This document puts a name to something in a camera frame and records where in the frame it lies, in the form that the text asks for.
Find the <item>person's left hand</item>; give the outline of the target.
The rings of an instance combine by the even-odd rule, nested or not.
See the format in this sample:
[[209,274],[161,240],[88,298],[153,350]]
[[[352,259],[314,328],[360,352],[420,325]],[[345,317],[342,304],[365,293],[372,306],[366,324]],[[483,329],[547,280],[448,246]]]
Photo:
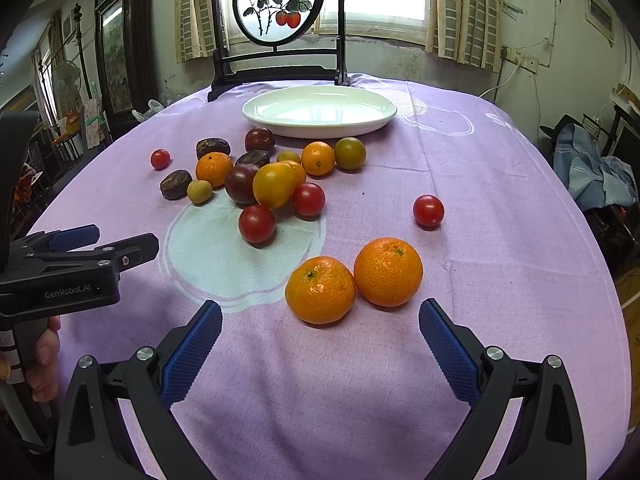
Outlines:
[[61,320],[58,316],[48,319],[47,329],[35,344],[36,362],[26,372],[26,382],[32,388],[36,402],[52,401],[58,394],[58,352],[60,352]]

